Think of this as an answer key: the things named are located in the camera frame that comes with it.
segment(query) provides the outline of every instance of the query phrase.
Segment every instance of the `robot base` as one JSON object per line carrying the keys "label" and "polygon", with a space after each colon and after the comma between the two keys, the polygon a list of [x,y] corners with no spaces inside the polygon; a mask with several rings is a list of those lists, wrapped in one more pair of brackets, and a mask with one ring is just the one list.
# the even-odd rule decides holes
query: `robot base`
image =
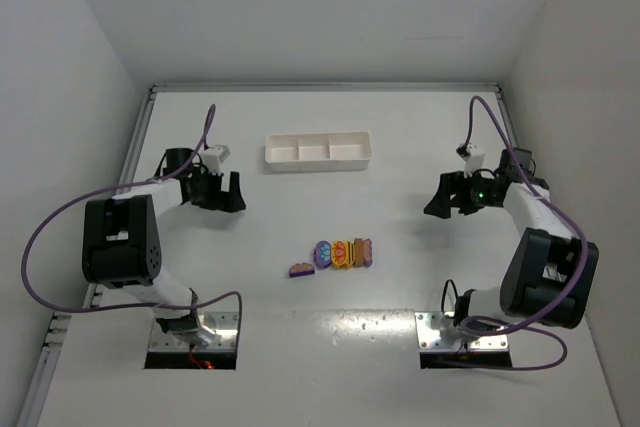
{"label": "robot base", "polygon": [[[235,370],[236,337],[238,334],[237,312],[205,312],[201,324],[206,330],[210,343],[195,346],[193,357],[199,361],[209,361],[213,370]],[[189,359],[189,344],[172,334],[162,332],[160,325],[153,322],[145,369],[198,369]]]}
{"label": "robot base", "polygon": [[465,337],[452,325],[453,312],[416,312],[415,316],[421,369],[512,366],[506,335]]}

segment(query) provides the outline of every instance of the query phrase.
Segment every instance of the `gray wall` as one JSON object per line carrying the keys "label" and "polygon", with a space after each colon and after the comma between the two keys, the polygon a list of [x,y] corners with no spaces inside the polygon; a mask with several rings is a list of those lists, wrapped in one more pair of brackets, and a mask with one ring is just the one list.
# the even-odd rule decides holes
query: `gray wall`
{"label": "gray wall", "polygon": [[142,85],[489,80],[544,0],[87,0]]}
{"label": "gray wall", "polygon": [[[0,0],[0,424],[13,425],[50,312],[26,294],[20,257],[49,212],[117,180],[141,94],[84,0]],[[82,209],[45,231],[31,277],[79,305]]]}
{"label": "gray wall", "polygon": [[590,326],[629,426],[640,418],[639,32],[638,0],[549,0],[506,85],[521,143],[600,248]]}

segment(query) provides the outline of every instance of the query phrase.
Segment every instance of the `metal plate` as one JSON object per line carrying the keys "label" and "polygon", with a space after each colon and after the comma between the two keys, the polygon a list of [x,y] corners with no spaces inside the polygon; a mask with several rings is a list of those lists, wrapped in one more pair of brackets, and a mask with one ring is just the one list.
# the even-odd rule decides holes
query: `metal plate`
{"label": "metal plate", "polygon": [[[238,334],[238,313],[206,312],[204,315],[208,324],[216,326],[215,332],[218,342],[212,343],[206,349],[197,349],[197,351],[216,354],[233,353]],[[165,334],[162,332],[160,325],[154,321],[151,335],[149,336],[148,351],[162,354],[184,354],[189,351],[189,344],[171,334]]]}
{"label": "metal plate", "polygon": [[509,341],[506,335],[480,337],[468,341],[452,331],[453,312],[416,312],[416,332],[418,349],[421,354],[447,354],[457,352],[509,352]]}

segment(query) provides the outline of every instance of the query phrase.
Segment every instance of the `tabletop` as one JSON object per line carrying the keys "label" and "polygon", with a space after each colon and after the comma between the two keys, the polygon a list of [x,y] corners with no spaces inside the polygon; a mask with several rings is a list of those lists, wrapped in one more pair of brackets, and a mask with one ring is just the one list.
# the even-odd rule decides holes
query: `tabletop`
{"label": "tabletop", "polygon": [[[39,425],[617,425],[585,321],[555,329],[569,357],[552,370],[420,370],[413,312],[439,309],[447,278],[462,291],[499,285],[519,240],[501,209],[449,220],[422,213],[439,175],[463,167],[455,148],[474,94],[499,115],[494,92],[157,94],[136,180],[153,174],[165,149],[195,145],[212,103],[209,143],[228,145],[223,171],[240,172],[245,212],[185,205],[159,222],[163,263],[177,280],[202,300],[242,294],[237,369],[145,370],[151,311],[76,315]],[[264,162],[268,134],[344,131],[370,132],[367,170],[275,174]],[[485,166],[497,166],[502,145],[482,109],[473,141]],[[372,239],[370,268],[288,278],[319,240],[355,237]],[[236,308],[228,299],[211,310]],[[560,354],[530,333],[510,346],[514,365]]]}

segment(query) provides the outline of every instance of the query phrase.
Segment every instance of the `white container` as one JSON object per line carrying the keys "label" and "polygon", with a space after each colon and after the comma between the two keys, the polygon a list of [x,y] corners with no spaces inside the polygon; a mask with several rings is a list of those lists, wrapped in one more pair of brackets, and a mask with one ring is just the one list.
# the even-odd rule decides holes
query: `white container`
{"label": "white container", "polygon": [[274,172],[364,170],[371,160],[369,132],[268,135],[265,161]]}

